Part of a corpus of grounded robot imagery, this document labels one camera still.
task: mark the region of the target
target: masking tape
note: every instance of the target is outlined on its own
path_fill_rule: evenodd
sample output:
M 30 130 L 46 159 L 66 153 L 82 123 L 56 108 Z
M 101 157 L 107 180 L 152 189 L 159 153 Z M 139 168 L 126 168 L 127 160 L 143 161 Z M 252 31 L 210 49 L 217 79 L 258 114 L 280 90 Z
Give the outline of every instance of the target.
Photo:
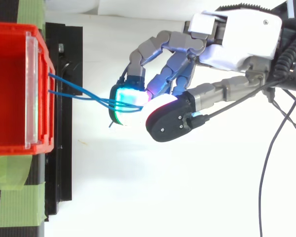
M 0 157 L 0 190 L 21 190 L 30 172 L 32 156 Z
M 45 183 L 1 191 L 0 227 L 40 226 L 45 218 Z
M 44 31 L 44 0 L 19 0 L 17 23 L 36 25 L 39 29 Z

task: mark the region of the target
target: red plastic container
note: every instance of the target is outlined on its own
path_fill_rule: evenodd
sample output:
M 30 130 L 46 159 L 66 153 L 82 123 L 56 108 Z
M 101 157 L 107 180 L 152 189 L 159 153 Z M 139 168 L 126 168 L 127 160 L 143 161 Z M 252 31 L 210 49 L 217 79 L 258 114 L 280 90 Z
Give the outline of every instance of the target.
M 36 26 L 0 23 L 0 156 L 54 148 L 55 69 Z

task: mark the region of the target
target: blue wire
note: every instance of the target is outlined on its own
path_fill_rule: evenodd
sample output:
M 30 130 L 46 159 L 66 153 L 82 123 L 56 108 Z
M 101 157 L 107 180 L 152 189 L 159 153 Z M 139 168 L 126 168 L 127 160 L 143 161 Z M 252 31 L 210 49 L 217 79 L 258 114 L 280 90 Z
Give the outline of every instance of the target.
M 55 94 L 55 95 L 59 95 L 59 96 L 63 96 L 63 97 L 68 97 L 68 98 L 74 98 L 74 99 L 78 99 L 78 100 L 93 100 L 94 101 L 94 99 L 92 99 L 92 98 L 79 97 L 79 96 L 76 96 L 76 95 L 65 94 L 65 93 L 56 92 L 56 91 L 53 91 L 53 90 L 48 90 L 48 92 L 49 93 L 52 93 L 52 94 Z M 112 106 L 119 106 L 119 107 L 124 107 L 124 108 L 130 108 L 128 106 L 130 104 L 127 104 L 126 103 L 126 105 L 123 105 L 124 102 L 118 102 L 118 101 L 110 100 L 110 99 L 102 99 L 102 100 L 105 101 L 105 103 L 107 103 L 109 105 L 112 105 Z
M 78 85 L 75 85 L 75 84 L 73 84 L 73 83 L 71 83 L 71 82 L 69 82 L 69 81 L 67 81 L 67 80 L 65 80 L 65 79 L 63 79 L 63 78 L 61 78 L 59 76 L 53 75 L 51 73 L 49 73 L 48 75 L 50 77 L 52 77 L 52 78 L 55 78 L 56 80 L 59 80 L 59 81 L 65 83 L 65 84 L 71 86 L 72 88 L 74 88 L 74 89 L 76 89 L 78 91 L 81 91 L 82 93 L 88 95 L 90 97 L 90 99 L 97 101 L 99 104 L 103 105 L 104 107 L 108 108 L 109 110 L 113 110 L 115 112 L 120 112 L 120 113 L 134 113 L 134 112 L 138 112 L 138 111 L 140 111 L 142 109 L 141 106 L 135 106 L 135 105 L 130 105 L 129 104 L 129 107 L 128 108 L 130 108 L 130 109 L 136 109 L 136 110 L 130 110 L 130 111 L 117 110 L 117 109 L 115 109 L 115 108 L 107 105 L 107 104 L 111 104 L 109 101 L 114 101 L 114 100 L 101 99 L 100 97 L 98 97 L 97 95 L 93 94 L 92 92 L 90 92 L 90 91 L 88 91 L 88 90 L 86 90 L 86 89 L 84 89 L 84 88 L 82 88 L 82 87 L 80 87 Z
M 136 105 L 132 105 L 132 104 L 127 104 L 127 103 L 119 102 L 119 101 L 116 101 L 116 100 L 101 99 L 100 97 L 94 95 L 94 94 L 91 93 L 90 91 L 88 91 L 88 90 L 86 90 L 86 89 L 84 89 L 84 88 L 82 88 L 82 87 L 80 87 L 80 86 L 78 86 L 78 85 L 75 85 L 75 84 L 73 84 L 73 83 L 71 83 L 71 82 L 69 82 L 69 81 L 67 81 L 67 80 L 65 80 L 65 79 L 63 79 L 63 78 L 61 78 L 61 77 L 59 77 L 59 76 L 53 75 L 53 74 L 51 74 L 51 73 L 49 74 L 49 76 L 50 76 L 50 77 L 53 77 L 53 78 L 55 78 L 55 79 L 57 79 L 57 80 L 60 80 L 60 81 L 66 83 L 66 84 L 68 84 L 68 85 L 70 85 L 70 86 L 73 87 L 74 89 L 77 89 L 77 90 L 83 92 L 83 93 L 86 94 L 86 95 L 89 95 L 89 96 L 91 95 L 90 97 L 91 97 L 91 98 L 93 97 L 93 99 L 96 100 L 96 101 L 100 100 L 100 101 L 103 101 L 103 102 L 105 102 L 105 103 L 107 103 L 107 101 L 109 101 L 109 102 L 114 102 L 114 103 L 120 103 L 120 104 L 123 104 L 123 105 L 127 105 L 127 106 L 129 106 L 129 107 L 131 107 L 131 108 L 137 108 L 137 109 L 141 109 L 141 108 L 142 108 L 142 106 L 136 106 Z

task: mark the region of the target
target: robotic hand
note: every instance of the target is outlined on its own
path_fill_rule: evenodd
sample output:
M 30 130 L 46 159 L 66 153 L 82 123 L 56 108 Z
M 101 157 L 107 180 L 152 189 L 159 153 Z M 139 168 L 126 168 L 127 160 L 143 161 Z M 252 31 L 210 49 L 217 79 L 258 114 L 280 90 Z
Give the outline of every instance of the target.
M 203 125 L 210 118 L 263 90 L 270 102 L 274 88 L 296 91 L 296 19 L 282 21 L 264 8 L 221 7 L 203 11 L 185 23 L 183 33 L 162 31 L 142 43 L 130 55 L 130 64 L 111 90 L 145 91 L 148 100 L 164 93 L 176 100 L 155 110 L 146 121 L 154 140 L 166 142 Z M 173 52 L 161 73 L 145 88 L 143 66 L 162 53 Z M 243 72 L 243 76 L 204 83 L 189 89 L 196 66 Z M 220 101 L 235 101 L 211 115 L 198 115 Z M 112 120 L 118 123 L 114 112 Z

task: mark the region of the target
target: white wall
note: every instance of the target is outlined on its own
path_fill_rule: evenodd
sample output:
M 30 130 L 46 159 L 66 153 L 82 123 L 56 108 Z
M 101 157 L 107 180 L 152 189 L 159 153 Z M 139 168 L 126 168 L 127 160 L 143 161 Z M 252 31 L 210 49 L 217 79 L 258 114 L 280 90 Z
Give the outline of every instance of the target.
M 46 9 L 55 12 L 84 13 L 97 9 L 100 0 L 46 0 Z
M 285 0 L 101 0 L 98 14 L 186 21 L 197 12 L 241 2 L 273 9 Z
M 83 26 L 84 87 L 108 97 L 129 54 L 182 22 L 52 14 Z M 149 64 L 149 81 L 169 53 Z M 192 86 L 233 73 L 198 68 Z M 278 90 L 286 111 L 292 100 Z M 225 106 L 220 103 L 210 111 Z M 296 121 L 296 111 L 292 118 Z M 95 102 L 73 104 L 73 201 L 46 223 L 46 237 L 258 237 L 258 188 L 269 143 L 282 115 L 260 93 L 169 143 L 114 125 Z M 266 171 L 264 237 L 296 237 L 296 131 L 287 123 Z

